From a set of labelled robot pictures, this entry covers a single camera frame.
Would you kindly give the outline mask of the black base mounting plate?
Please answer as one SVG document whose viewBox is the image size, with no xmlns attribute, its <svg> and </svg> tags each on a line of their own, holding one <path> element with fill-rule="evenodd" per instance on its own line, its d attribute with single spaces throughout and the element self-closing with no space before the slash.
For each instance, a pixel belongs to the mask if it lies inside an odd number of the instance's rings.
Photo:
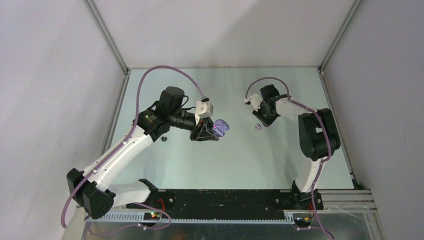
<svg viewBox="0 0 424 240">
<path fill-rule="evenodd" d="M 311 197 L 284 189 L 160 189 L 143 203 L 183 221 L 284 220 L 288 211 L 324 208 L 317 191 Z"/>
</svg>

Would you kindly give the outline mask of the controller board with leds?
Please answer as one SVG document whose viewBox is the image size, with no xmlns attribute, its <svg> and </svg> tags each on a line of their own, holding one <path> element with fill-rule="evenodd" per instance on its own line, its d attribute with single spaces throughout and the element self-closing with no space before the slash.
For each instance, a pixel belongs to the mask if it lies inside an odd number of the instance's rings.
<svg viewBox="0 0 424 240">
<path fill-rule="evenodd" d="M 143 215 L 144 221 L 159 221 L 162 218 L 162 213 L 160 212 L 145 212 Z"/>
<path fill-rule="evenodd" d="M 295 217 L 294 225 L 299 228 L 308 228 L 313 222 L 313 217 Z"/>
</svg>

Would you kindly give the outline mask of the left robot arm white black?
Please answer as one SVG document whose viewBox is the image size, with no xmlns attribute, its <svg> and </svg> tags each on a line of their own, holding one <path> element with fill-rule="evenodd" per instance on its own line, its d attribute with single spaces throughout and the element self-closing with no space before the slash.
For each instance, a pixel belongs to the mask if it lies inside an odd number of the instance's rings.
<svg viewBox="0 0 424 240">
<path fill-rule="evenodd" d="M 218 141 L 229 126 L 222 119 L 212 121 L 213 105 L 208 99 L 198 101 L 195 112 L 183 108 L 185 92 L 169 86 L 149 108 L 138 113 L 128 133 L 98 160 L 79 171 L 75 168 L 66 176 L 70 193 L 77 204 L 94 220 L 106 215 L 112 208 L 141 203 L 153 208 L 158 194 L 147 180 L 113 185 L 117 174 L 141 151 L 152 145 L 170 128 L 190 132 L 191 141 Z"/>
</svg>

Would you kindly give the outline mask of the purple earbud charging case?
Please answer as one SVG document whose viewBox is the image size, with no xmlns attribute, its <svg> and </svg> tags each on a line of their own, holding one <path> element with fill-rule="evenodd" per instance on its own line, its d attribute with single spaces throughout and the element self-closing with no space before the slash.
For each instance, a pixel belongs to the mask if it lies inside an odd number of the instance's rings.
<svg viewBox="0 0 424 240">
<path fill-rule="evenodd" d="M 220 130 L 215 129 L 214 126 L 218 125 L 220 127 Z M 213 123 L 213 132 L 216 136 L 220 137 L 224 137 L 226 134 L 226 131 L 228 131 L 230 129 L 230 126 L 228 125 L 228 123 L 223 120 L 223 119 L 217 119 L 214 123 Z"/>
</svg>

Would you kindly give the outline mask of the right controller board with leds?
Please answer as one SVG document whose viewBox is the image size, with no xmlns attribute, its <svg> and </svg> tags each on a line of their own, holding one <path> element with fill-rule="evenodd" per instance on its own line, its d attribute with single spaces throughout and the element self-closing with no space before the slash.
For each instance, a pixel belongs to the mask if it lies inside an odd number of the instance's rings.
<svg viewBox="0 0 424 240">
<path fill-rule="evenodd" d="M 313 222 L 313 217 L 295 217 L 294 225 L 299 228 L 308 228 Z"/>
</svg>

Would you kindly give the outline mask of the left controller board with leds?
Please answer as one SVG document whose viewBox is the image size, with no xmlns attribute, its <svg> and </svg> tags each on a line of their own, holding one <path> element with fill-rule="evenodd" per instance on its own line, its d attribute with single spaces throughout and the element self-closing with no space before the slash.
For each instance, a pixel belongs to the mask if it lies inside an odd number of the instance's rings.
<svg viewBox="0 0 424 240">
<path fill-rule="evenodd" d="M 162 213 L 160 212 L 145 212 L 143 215 L 144 221 L 159 221 L 162 218 Z"/>
</svg>

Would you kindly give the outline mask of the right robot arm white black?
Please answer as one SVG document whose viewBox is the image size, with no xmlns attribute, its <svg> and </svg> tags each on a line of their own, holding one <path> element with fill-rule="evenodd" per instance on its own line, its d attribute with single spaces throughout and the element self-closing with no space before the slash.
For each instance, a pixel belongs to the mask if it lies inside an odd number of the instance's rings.
<svg viewBox="0 0 424 240">
<path fill-rule="evenodd" d="M 324 165 L 341 146 L 332 111 L 310 108 L 288 94 L 280 94 L 272 84 L 262 87 L 260 94 L 245 97 L 244 102 L 252 106 L 252 114 L 265 127 L 279 117 L 297 124 L 299 146 L 307 161 L 292 183 L 290 201 L 295 208 L 304 209 L 316 196 Z"/>
</svg>

